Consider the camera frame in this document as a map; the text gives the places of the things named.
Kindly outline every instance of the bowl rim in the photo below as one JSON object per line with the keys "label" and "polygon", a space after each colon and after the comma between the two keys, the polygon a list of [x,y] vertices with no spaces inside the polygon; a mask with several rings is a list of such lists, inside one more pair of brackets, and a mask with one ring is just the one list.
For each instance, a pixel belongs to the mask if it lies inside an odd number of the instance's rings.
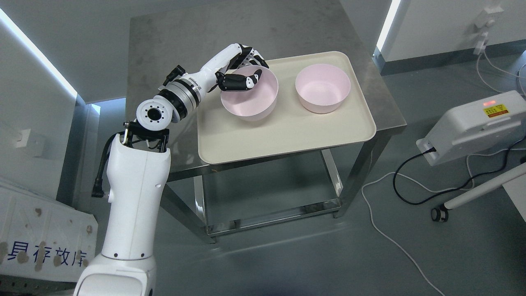
{"label": "bowl rim", "polygon": [[258,115],[258,114],[261,114],[262,112],[264,112],[265,110],[269,109],[272,104],[276,101],[276,99],[278,98],[278,92],[279,92],[279,80],[278,78],[276,77],[276,75],[274,74],[274,72],[267,68],[267,67],[264,67],[264,66],[260,66],[260,65],[248,65],[248,66],[245,66],[245,67],[242,67],[242,68],[239,68],[239,69],[236,69],[235,71],[233,71],[233,74],[235,74],[238,70],[240,69],[243,69],[243,68],[258,68],[258,69],[262,69],[264,72],[270,72],[272,74],[272,77],[274,78],[274,80],[276,81],[276,90],[275,90],[275,95],[274,95],[274,99],[270,101],[270,103],[268,104],[268,106],[266,106],[263,110],[257,112],[257,113],[254,113],[254,114],[251,114],[251,115],[239,115],[237,114],[236,112],[232,111],[229,109],[229,107],[225,106],[225,102],[224,102],[224,99],[223,99],[223,93],[228,93],[228,92],[223,92],[221,91],[221,94],[220,94],[220,99],[221,99],[221,104],[223,105],[223,107],[230,113],[230,114],[233,114],[235,116],[238,116],[238,117],[251,117],[251,116],[255,116],[255,115]]}
{"label": "bowl rim", "polygon": [[[339,74],[343,74],[343,75],[347,78],[347,80],[349,81],[349,84],[348,84],[349,87],[348,87],[348,91],[347,91],[347,93],[346,93],[344,96],[342,96],[341,98],[338,98],[338,101],[335,102],[335,103],[331,103],[331,104],[318,104],[318,103],[311,102],[311,101],[309,101],[308,99],[304,98],[304,97],[300,94],[300,92],[299,92],[299,90],[298,90],[298,77],[299,77],[304,71],[308,71],[308,70],[310,70],[309,68],[317,67],[317,66],[320,66],[320,65],[322,65],[322,66],[330,66],[330,67],[332,67],[332,68],[335,68],[335,70],[336,70],[337,72],[339,72]],[[334,66],[334,65],[331,65],[331,64],[327,64],[327,63],[316,63],[316,64],[312,64],[312,65],[308,65],[308,66],[306,66],[305,68],[303,68],[303,69],[298,73],[298,75],[296,75],[296,80],[294,81],[294,87],[296,88],[296,93],[298,93],[300,99],[301,99],[301,100],[304,100],[305,102],[308,102],[308,103],[310,103],[310,104],[312,104],[312,105],[316,105],[316,106],[333,106],[333,105],[336,105],[336,104],[340,104],[341,102],[343,102],[343,101],[345,100],[346,97],[349,96],[349,94],[351,93],[351,79],[349,78],[349,75],[347,75],[347,73],[345,73],[345,71],[342,70],[340,67],[337,67],[337,66]]]}

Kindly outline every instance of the wall outlet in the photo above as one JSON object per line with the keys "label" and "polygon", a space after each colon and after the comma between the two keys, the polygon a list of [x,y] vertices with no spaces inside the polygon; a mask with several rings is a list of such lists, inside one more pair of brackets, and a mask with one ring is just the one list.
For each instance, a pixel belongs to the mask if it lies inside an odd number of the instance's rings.
{"label": "wall outlet", "polygon": [[42,156],[46,138],[31,129],[22,130],[20,134],[22,134],[22,139],[16,141],[15,147],[31,157]]}
{"label": "wall outlet", "polygon": [[503,12],[504,10],[500,6],[486,7],[475,19],[475,26],[479,29],[491,27]]}

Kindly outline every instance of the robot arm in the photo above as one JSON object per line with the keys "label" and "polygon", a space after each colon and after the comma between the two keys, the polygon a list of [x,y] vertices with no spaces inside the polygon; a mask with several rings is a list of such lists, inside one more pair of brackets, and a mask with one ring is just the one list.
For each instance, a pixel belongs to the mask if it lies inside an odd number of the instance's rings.
{"label": "robot arm", "polygon": [[257,50],[238,43],[230,44],[211,58],[199,72],[188,74],[177,66],[159,87],[159,93],[137,108],[137,121],[151,131],[165,129],[170,122],[177,123],[192,112],[206,93],[216,86],[223,91],[247,91],[252,89],[261,70],[251,76],[226,74],[247,65],[267,67]]}
{"label": "robot arm", "polygon": [[[170,169],[167,147],[170,122],[193,111],[216,85],[232,91],[255,86],[261,70],[246,77],[225,74],[249,64],[268,67],[251,47],[232,44],[208,61],[199,72],[188,74],[177,66],[151,100],[137,108],[137,121],[112,136],[104,147],[92,196],[102,197],[102,172],[108,162],[112,204],[101,254],[80,276],[74,296],[154,294],[156,264],[153,240],[163,188]],[[133,147],[138,141],[157,141],[157,152]]]}

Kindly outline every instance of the caster wheel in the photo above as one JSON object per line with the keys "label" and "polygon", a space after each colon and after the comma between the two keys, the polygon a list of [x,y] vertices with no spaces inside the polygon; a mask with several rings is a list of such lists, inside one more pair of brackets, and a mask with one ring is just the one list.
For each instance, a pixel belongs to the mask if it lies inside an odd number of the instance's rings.
{"label": "caster wheel", "polygon": [[448,209],[444,205],[431,209],[431,219],[435,222],[445,222],[448,220]]}

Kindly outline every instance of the gray floor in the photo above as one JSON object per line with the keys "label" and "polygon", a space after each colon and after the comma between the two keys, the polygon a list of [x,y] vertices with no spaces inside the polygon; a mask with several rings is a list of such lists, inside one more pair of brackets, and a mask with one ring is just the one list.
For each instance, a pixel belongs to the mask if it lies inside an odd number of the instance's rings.
{"label": "gray floor", "polygon": [[[526,54],[493,61],[516,71],[526,63]],[[496,72],[485,62],[482,72],[495,87],[514,89],[514,78],[493,75]],[[417,154],[414,142],[446,110],[494,95],[480,82],[473,62],[384,79],[408,126],[392,138],[369,181]],[[358,148],[332,150],[340,174],[348,174]],[[512,152],[510,167],[523,155]],[[490,170],[500,164],[501,157],[473,160],[472,167],[476,172]],[[404,173],[434,189],[460,185],[468,177],[464,159],[436,167],[418,159]],[[439,224],[430,220],[430,209],[458,193],[409,206],[396,197],[390,180],[365,190],[375,222],[446,295],[526,293],[526,224],[503,189],[451,211],[450,221]],[[211,223],[321,201],[334,194],[318,153],[216,173],[205,181],[211,193]],[[191,180],[171,186],[184,199],[192,198]],[[400,180],[400,191],[415,201],[429,195],[404,180]],[[99,220],[100,250],[109,204],[93,200],[92,209]],[[273,225],[222,236],[214,245],[203,244],[161,210],[154,254],[157,295],[438,295],[410,260],[374,230],[361,195],[342,218],[323,215]]]}

